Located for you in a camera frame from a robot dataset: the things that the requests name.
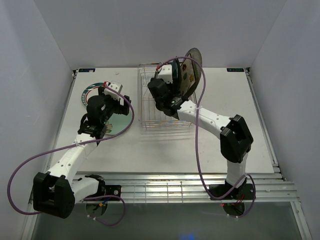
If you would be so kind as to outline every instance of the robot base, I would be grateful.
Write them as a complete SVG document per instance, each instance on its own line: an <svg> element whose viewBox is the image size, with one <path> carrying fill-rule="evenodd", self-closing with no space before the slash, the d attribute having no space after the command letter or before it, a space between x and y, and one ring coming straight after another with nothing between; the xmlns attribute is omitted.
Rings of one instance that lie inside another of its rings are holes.
<svg viewBox="0 0 320 240"><path fill-rule="evenodd" d="M225 184L211 184L209 186L209 191L213 196L222 196L225 194L232 186L225 182ZM254 199L254 188L251 183L244 181L239 188L235 188L229 195L227 195L225 200L253 200ZM223 203L223 210L232 216L241 216L245 212L245 204L241 203Z"/></svg>

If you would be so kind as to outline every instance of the metal wire rack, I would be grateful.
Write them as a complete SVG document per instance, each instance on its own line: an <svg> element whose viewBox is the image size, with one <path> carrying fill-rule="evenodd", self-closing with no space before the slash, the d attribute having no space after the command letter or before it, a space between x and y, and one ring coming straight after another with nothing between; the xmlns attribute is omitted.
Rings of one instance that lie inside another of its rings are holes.
<svg viewBox="0 0 320 240"><path fill-rule="evenodd" d="M148 131L170 130L172 132L194 129L192 123L167 116L156 108L156 103L147 85L154 77L157 65L158 63L143 63L138 66L138 115L141 126ZM195 94L189 99L197 103Z"/></svg>

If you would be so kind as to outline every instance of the metal bar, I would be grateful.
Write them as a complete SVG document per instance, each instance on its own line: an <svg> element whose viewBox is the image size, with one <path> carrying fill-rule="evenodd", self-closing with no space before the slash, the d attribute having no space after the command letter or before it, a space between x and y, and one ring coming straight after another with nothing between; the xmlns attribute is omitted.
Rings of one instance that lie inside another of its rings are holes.
<svg viewBox="0 0 320 240"><path fill-rule="evenodd" d="M267 127L266 127L266 123L265 123L265 120L264 120L264 118L262 116L261 109L259 107L259 103L258 103L258 100L257 100L257 97L256 97L256 93L255 93L255 90L254 90L254 85L253 85L253 82L252 82L251 77L250 77L250 73L249 73L247 68L245 68L245 74L246 74L246 78L247 78L247 81L248 81L248 84L249 84L249 87L250 87L250 91L251 91L251 95L252 95L252 98L253 98L254 106L255 106L255 109L256 109L256 111L258 113L259 121L260 121L260 124L261 124L261 127L262 127L262 131L263 131L263 136L264 136L265 142L267 144L267 147L269 149L269 153L271 155L271 159L273 160L274 164L278 164L278 160L277 160L274 148L272 146L272 143L271 143L271 140L270 140L270 137L269 137L269 133L268 133L268 130L267 130Z"/></svg>
<svg viewBox="0 0 320 240"><path fill-rule="evenodd" d="M302 240L312 240L311 233L309 231L304 213L299 201L291 202L292 211L295 217L295 221L298 225Z"/></svg>
<svg viewBox="0 0 320 240"><path fill-rule="evenodd" d="M103 172L79 172L75 178L83 178L87 174L99 174L106 181L164 181L164 180L172 180L172 181L181 181L181 180L199 180L200 177L198 174L121 174L121 173L103 173ZM280 173L253 173L251 174L253 179L280 179L283 177ZM226 174L203 174L203 178L205 180L217 180L217 179L226 179Z"/></svg>

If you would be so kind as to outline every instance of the glass panel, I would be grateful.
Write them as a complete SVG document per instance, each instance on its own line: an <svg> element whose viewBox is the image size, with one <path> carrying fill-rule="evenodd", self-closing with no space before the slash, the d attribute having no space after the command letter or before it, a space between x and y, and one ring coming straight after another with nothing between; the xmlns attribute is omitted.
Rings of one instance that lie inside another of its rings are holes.
<svg viewBox="0 0 320 240"><path fill-rule="evenodd" d="M122 210L121 204L109 204L101 219L115 222ZM127 204L122 222L108 227L88 218L85 204L81 203L75 205L67 219L39 215L32 239L301 239L289 202L258 202L238 220L208 213L224 211L219 203Z"/></svg>

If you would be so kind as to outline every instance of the aluminum frame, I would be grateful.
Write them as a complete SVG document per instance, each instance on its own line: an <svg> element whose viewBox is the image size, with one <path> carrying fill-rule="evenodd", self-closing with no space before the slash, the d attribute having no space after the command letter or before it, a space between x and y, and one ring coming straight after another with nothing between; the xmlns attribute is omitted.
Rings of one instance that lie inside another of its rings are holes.
<svg viewBox="0 0 320 240"><path fill-rule="evenodd" d="M71 96L74 82L77 77L77 72L72 76L72 83L66 99L65 110L63 112L59 130L66 113L67 105ZM303 240L311 240L311 234L303 214L300 198L291 181L283 179L281 170L275 156L270 137L263 120L261 110L256 98L253 83L250 78L250 71L245 69L248 84L251 90L252 98L258 112L260 124L263 129L263 134L267 142L269 152L273 159L273 171L271 174L252 174L256 184L256 201L257 202L290 202L292 211L297 222L301 238ZM52 154L49 156L44 172L50 167ZM75 179L83 177L86 172L79 172L76 174ZM107 184L120 184L122 185L121 196L127 204L152 204L152 203L209 203L212 202L207 193L205 192L200 177L196 174L116 174L116 173L101 173ZM209 184L222 184L226 179L226 174L204 174L203 177L207 186ZM29 201L28 210L32 212L32 199ZM36 224L36 215L26 217L24 226L21 233L22 240L30 240L32 238L33 230Z"/></svg>

